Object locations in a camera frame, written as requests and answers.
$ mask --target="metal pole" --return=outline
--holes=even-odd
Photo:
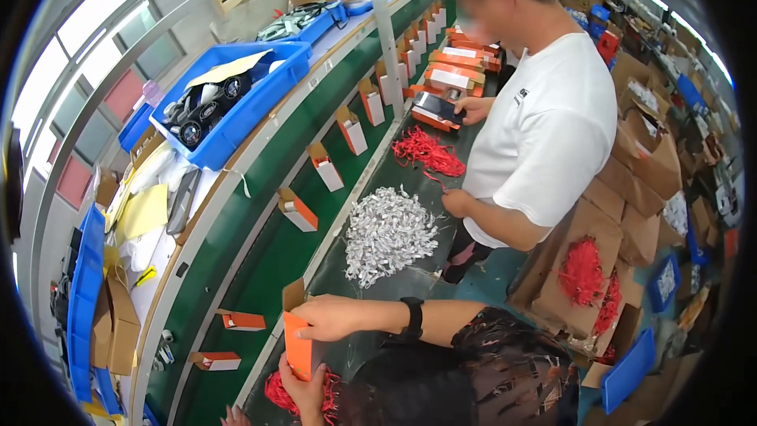
[[[386,63],[386,74],[389,77],[389,89],[384,89],[388,100],[384,104],[391,104],[394,110],[394,120],[399,121],[404,117],[405,106],[402,98],[402,84],[400,82],[400,63],[397,61],[397,45],[394,42],[394,30],[392,28],[392,15],[389,13],[387,0],[372,0],[373,13],[376,17],[378,38],[381,40],[381,48]]]

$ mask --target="yellow paper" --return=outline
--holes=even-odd
[[[168,185],[155,185],[129,200],[118,220],[116,242],[120,246],[165,223],[168,223]]]
[[[199,84],[221,82],[226,78],[240,75],[248,69],[252,69],[257,64],[257,62],[260,61],[261,58],[263,58],[263,56],[272,51],[273,50],[256,52],[251,56],[239,58],[238,60],[226,63],[225,65],[214,66],[210,71],[206,72],[202,76],[198,76],[197,78],[190,80],[189,84],[187,84],[184,90],[190,89],[191,87],[197,86]]]

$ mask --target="smartphone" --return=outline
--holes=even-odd
[[[412,105],[458,125],[462,125],[462,120],[466,116],[465,109],[461,110],[459,114],[455,114],[454,104],[427,92],[419,92],[416,98],[412,100]]]

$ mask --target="blue storage bin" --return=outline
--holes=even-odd
[[[600,25],[598,23],[591,23],[589,24],[589,34],[592,38],[596,38],[599,40],[602,37],[602,34],[605,32],[607,27]]]
[[[668,266],[673,270],[673,277],[675,278],[675,288],[668,294],[667,298],[662,297],[657,280],[662,278],[662,274],[665,273]],[[678,269],[678,259],[675,254],[666,257],[662,261],[662,267],[657,275],[653,276],[647,284],[647,292],[649,292],[649,302],[652,304],[652,312],[665,311],[675,300],[675,292],[678,291],[678,287],[681,285],[681,271]]]
[[[304,41],[313,44],[331,27],[337,23],[347,21],[347,9],[345,3],[341,0],[336,1],[338,4],[333,9],[325,9],[316,17],[307,27],[303,28],[300,33],[287,38],[280,38],[274,41],[265,41],[265,43],[279,43],[281,41]]]
[[[102,285],[105,243],[105,216],[95,204],[90,206],[80,229],[82,242],[69,293],[66,343],[73,394],[79,401],[91,402],[89,338]]]
[[[261,78],[247,92],[229,113],[221,119],[213,131],[203,141],[190,150],[161,123],[166,105],[180,99],[184,88],[190,80],[203,75],[213,66],[223,65],[250,56],[256,52],[273,50],[265,55],[253,69],[264,68],[274,61],[286,60],[272,73]],[[302,78],[310,72],[308,59],[313,55],[310,44],[301,41],[283,41],[278,43],[231,43],[216,45],[206,51],[184,73],[184,76],[166,93],[160,105],[150,114],[150,121],[168,140],[172,147],[181,153],[190,163],[200,168],[218,171],[223,168],[239,145],[250,135],[260,120],[279,103]]]
[[[127,153],[132,151],[139,137],[145,133],[150,126],[150,114],[152,113],[152,106],[148,103],[142,104],[139,109],[134,112],[134,116],[129,119],[129,123],[126,124],[121,133],[118,134],[118,143],[121,148]]]
[[[593,7],[591,7],[591,14],[603,22],[610,20],[610,11],[600,4],[594,4]]]
[[[694,83],[685,74],[678,76],[678,93],[684,98],[689,107],[694,108],[696,104],[700,104],[702,108],[707,106],[705,99],[702,98],[702,94],[696,90]]]
[[[367,3],[359,6],[350,6],[350,4],[347,3],[345,4],[345,8],[347,9],[347,15],[349,15],[350,17],[355,17],[373,10],[373,1],[369,0]]]
[[[641,333],[634,345],[602,379],[602,406],[608,415],[641,384],[655,364],[655,336],[652,329]]]
[[[113,391],[113,384],[110,382],[110,371],[107,368],[95,368],[94,370],[103,409],[111,416],[122,414],[121,405],[118,404],[116,392]]]

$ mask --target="man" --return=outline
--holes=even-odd
[[[496,98],[457,103],[464,124],[486,122],[462,189],[442,196],[462,219],[444,271],[454,284],[493,249],[546,238],[605,165],[617,107],[594,43],[557,0],[457,2],[475,25],[469,38],[524,51]]]

